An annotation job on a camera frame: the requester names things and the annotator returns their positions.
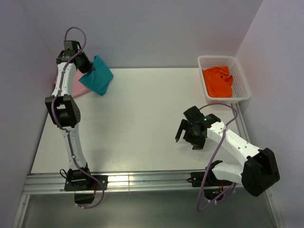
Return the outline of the teal t-shirt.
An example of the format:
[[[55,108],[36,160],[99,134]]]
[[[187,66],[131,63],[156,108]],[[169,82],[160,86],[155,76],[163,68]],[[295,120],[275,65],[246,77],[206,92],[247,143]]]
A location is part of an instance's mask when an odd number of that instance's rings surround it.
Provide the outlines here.
[[[106,94],[114,75],[99,55],[94,56],[91,63],[94,70],[85,73],[78,81],[87,89],[103,96]]]

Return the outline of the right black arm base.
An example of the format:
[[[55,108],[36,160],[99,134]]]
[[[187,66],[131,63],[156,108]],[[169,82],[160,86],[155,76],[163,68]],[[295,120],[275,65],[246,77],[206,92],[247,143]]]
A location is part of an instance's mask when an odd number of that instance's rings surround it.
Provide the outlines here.
[[[190,177],[187,179],[188,183],[192,184],[192,187],[200,187],[204,178],[205,172],[199,171],[199,172],[191,172]],[[227,180],[218,180],[216,179],[215,175],[209,171],[205,180],[204,186],[206,187],[212,187],[212,186],[229,186],[232,182]]]

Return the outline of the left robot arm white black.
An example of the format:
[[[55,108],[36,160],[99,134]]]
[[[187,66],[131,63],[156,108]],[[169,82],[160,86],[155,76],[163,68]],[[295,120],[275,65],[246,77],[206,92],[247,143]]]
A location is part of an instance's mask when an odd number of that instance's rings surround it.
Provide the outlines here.
[[[45,98],[45,105],[53,124],[64,137],[68,154],[66,182],[75,183],[80,189],[86,190],[92,186],[93,178],[79,139],[81,113],[72,96],[72,90],[77,71],[86,74],[94,67],[83,47],[74,40],[64,41],[64,49],[58,55],[56,64],[58,75],[55,89],[51,96]]]

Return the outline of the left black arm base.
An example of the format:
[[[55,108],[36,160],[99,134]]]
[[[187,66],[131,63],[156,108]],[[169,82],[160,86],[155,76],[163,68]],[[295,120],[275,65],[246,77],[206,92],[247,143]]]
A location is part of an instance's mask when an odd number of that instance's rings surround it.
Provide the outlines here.
[[[106,190],[108,184],[108,176],[107,175],[93,175],[94,178],[99,180],[102,184],[102,187],[97,181],[89,178],[82,179],[77,181],[68,180],[65,183],[64,191],[90,191],[90,190]]]

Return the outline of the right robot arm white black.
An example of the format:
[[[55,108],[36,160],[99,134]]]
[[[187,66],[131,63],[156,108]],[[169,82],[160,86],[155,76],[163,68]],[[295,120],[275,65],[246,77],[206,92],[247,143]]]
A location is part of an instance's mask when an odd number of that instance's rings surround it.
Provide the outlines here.
[[[202,150],[207,139],[218,143],[237,161],[238,165],[210,159],[201,184],[216,185],[223,182],[241,184],[252,196],[259,196],[280,180],[274,152],[252,145],[232,130],[214,114],[204,115],[193,106],[184,113],[175,140],[184,139],[193,150]]]

